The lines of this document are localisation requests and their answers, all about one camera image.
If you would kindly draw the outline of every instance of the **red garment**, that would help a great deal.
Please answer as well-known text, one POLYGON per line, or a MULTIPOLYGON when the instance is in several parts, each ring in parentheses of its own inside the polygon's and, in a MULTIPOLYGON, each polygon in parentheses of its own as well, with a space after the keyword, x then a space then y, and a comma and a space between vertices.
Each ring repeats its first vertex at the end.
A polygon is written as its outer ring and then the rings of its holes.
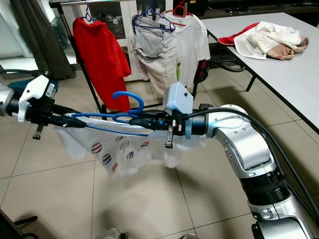
POLYGON ((106 23, 87 24, 82 18, 73 23, 75 44, 92 84, 107 108, 130 110, 127 96, 112 98, 116 91, 126 91, 124 76, 131 74, 126 57, 106 23))
POLYGON ((257 26, 259 24, 259 22, 257 23, 254 23, 254 24, 251 24, 249 25, 248 27, 246 27, 244 30, 242 30, 241 32, 238 32, 237 34, 234 34, 232 36, 228 36, 228 37, 220 37, 218 38, 218 42, 223 44, 223 45, 226 45, 226 46, 235 46, 235 43, 234 43, 234 38, 236 36, 239 36, 240 34, 248 31, 249 29, 257 26))

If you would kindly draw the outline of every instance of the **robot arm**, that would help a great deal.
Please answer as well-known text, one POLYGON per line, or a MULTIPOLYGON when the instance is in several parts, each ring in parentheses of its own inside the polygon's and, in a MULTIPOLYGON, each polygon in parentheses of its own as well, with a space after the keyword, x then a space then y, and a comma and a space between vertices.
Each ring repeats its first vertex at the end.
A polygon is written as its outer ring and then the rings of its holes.
MULTIPOLYGON (((40 139, 43 126, 85 127, 85 122, 66 113, 76 111, 57 106, 52 99, 52 86, 35 84, 36 78, 22 92, 0 85, 0 117, 16 116, 19 121, 38 124, 34 135, 40 139)), ((256 239, 313 239, 298 203, 288 188, 285 175, 279 170, 269 144, 250 124, 247 113, 235 105, 214 108, 201 105, 192 109, 193 97, 180 84, 167 90, 165 111, 143 111, 130 120, 154 130, 167 130, 165 147, 173 148, 173 135, 206 135, 224 147, 235 174, 248 198, 248 206, 257 220, 252 225, 256 239)))

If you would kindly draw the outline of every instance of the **tiled floor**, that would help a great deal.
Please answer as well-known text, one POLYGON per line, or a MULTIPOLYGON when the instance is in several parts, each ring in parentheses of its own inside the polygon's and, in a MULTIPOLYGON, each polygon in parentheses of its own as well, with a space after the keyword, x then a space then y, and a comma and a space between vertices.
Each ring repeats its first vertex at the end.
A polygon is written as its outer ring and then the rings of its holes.
MULTIPOLYGON (((248 72, 210 70, 194 107, 232 103, 259 119, 282 143, 319 202, 318 134, 259 81, 245 92, 250 77, 248 72)), ((146 105, 160 102, 148 82, 127 88, 146 105)), ((60 82, 56 102, 96 111, 79 72, 76 79, 60 82)), ((192 150, 175 169, 152 162, 134 176, 112 178, 90 155, 70 159, 51 126, 35 141, 34 125, 12 119, 0 119, 1 209, 14 221, 38 215, 25 230, 40 238, 94 239, 113 227, 130 239, 177 239, 186 233, 201 239, 253 238, 255 221, 246 196, 215 140, 192 150)))

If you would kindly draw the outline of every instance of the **white cloth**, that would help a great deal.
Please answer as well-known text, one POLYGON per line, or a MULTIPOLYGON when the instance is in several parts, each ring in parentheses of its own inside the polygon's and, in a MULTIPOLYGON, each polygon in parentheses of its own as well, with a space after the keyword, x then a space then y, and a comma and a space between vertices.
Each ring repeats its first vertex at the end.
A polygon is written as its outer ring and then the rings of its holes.
MULTIPOLYGON (((140 25, 160 26, 158 22, 147 17, 137 19, 136 23, 140 25)), ((137 58, 139 78, 149 79, 156 93, 163 96, 165 90, 177 82, 175 32, 138 26, 131 28, 131 41, 137 58)))
POLYGON ((171 22, 186 25, 180 26, 175 24, 175 32, 178 49, 177 60, 180 62, 179 81, 190 89, 193 87, 198 62, 210 59, 206 27, 195 15, 178 17, 174 16, 172 12, 163 12, 162 16, 171 22))
POLYGON ((108 175, 127 176, 150 160, 163 160, 167 167, 175 167, 188 150, 205 147, 205 136, 194 135, 191 139, 174 136, 173 149, 165 148, 166 131, 152 131, 140 126, 91 120, 90 124, 112 130, 149 134, 147 137, 106 132, 91 128, 64 128, 55 130, 71 158, 82 158, 88 153, 96 155, 108 175))
POLYGON ((261 21, 257 26, 236 36, 234 42, 239 54, 265 60, 266 53, 271 48, 284 44, 295 50, 301 38, 300 32, 291 27, 261 21))

